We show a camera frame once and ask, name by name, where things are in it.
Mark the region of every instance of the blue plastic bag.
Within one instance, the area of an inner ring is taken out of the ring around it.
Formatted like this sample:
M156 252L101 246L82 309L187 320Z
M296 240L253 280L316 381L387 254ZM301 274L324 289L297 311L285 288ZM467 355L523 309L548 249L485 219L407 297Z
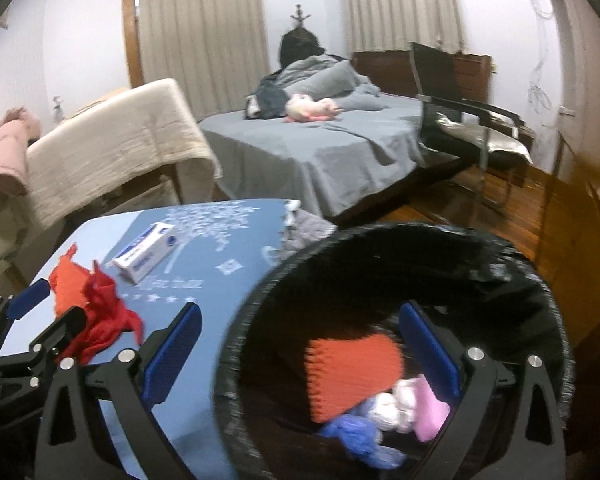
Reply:
M375 469L400 467L406 455L392 447L380 446L376 441L378 428L368 418L346 413L327 422L318 432L320 436L339 438L355 458Z

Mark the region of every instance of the black mesh chair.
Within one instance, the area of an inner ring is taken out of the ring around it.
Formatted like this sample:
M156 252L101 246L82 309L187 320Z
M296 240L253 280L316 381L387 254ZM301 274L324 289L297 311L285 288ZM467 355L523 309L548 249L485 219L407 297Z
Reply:
M423 102L420 142L431 150L472 161L480 168L480 183L475 192L487 206L501 210L511 194L513 171L530 163L526 147L518 140L518 128L524 126L520 117L508 110L463 99L454 71L451 54L411 43L411 67ZM477 116L478 124L462 124L462 113ZM503 118L510 120L512 136L494 129ZM504 197L499 202L482 194L489 168L508 174Z

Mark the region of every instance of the wooden headboard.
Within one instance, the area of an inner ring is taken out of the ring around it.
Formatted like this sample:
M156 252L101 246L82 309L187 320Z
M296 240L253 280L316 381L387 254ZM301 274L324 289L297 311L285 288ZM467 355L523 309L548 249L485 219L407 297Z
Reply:
M403 50L355 52L356 71L371 78L383 92L416 97L418 89L411 71L411 54ZM491 76L491 56L455 54L454 68L462 97L487 102Z

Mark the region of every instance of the white box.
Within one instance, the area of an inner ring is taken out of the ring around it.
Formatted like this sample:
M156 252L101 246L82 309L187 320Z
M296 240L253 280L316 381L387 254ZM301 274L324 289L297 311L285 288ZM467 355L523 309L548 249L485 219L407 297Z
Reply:
M122 275L137 285L178 243L174 225L156 222L112 260Z

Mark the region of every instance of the orange brush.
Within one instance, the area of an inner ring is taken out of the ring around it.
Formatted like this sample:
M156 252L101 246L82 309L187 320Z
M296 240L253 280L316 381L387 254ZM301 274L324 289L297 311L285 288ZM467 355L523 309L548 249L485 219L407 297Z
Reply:
M402 377L402 353L383 334L362 339L309 341L304 356L314 422L327 422Z

